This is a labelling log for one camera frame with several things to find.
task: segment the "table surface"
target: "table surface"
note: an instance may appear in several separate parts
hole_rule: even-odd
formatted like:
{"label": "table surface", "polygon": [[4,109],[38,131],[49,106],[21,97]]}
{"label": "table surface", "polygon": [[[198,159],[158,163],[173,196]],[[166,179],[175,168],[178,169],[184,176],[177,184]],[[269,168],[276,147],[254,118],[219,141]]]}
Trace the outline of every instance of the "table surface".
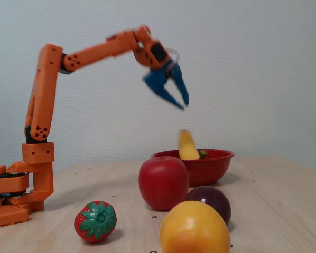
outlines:
{"label": "table surface", "polygon": [[[137,186],[141,164],[73,166],[56,173],[44,211],[0,228],[0,252],[161,253],[167,213],[144,203]],[[281,157],[234,157],[215,186],[231,204],[230,252],[316,253],[316,170]],[[74,219],[93,200],[112,204],[118,223],[106,241],[88,245],[76,234]]]}

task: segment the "strawberry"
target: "strawberry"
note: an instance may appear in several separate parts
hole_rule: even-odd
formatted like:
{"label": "strawberry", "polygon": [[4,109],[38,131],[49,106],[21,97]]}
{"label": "strawberry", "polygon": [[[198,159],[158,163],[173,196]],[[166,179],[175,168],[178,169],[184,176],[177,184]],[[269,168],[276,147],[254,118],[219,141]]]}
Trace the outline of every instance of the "strawberry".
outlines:
{"label": "strawberry", "polygon": [[105,240],[117,224],[116,212],[112,205],[104,201],[92,201],[75,218],[75,230],[86,242]]}

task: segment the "plum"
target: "plum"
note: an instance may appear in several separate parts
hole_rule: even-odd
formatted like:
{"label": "plum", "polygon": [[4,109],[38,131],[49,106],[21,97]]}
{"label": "plum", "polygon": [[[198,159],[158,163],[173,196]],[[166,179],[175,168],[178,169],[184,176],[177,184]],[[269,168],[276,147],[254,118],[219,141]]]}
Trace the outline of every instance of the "plum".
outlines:
{"label": "plum", "polygon": [[191,190],[185,197],[185,201],[195,200],[213,207],[223,218],[226,225],[231,219],[231,205],[226,195],[212,186],[199,186]]}

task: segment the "banana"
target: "banana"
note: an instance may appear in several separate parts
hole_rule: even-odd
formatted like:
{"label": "banana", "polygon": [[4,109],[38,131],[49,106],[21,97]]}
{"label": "banana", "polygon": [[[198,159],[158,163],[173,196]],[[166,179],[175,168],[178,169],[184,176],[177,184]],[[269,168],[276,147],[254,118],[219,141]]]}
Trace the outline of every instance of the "banana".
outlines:
{"label": "banana", "polygon": [[182,129],[179,133],[179,157],[181,160],[197,160],[200,157],[192,135],[187,129]]}

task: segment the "red plastic bowl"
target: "red plastic bowl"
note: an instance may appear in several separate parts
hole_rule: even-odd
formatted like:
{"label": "red plastic bowl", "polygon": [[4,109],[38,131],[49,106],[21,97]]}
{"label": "red plastic bowl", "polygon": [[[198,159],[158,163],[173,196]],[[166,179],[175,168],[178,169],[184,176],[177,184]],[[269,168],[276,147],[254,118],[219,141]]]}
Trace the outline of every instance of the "red plastic bowl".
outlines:
{"label": "red plastic bowl", "polygon": [[[189,172],[190,187],[207,186],[216,183],[225,175],[235,154],[220,149],[202,149],[208,152],[206,159],[182,160]],[[179,157],[178,150],[168,150],[151,155],[153,157]]]}

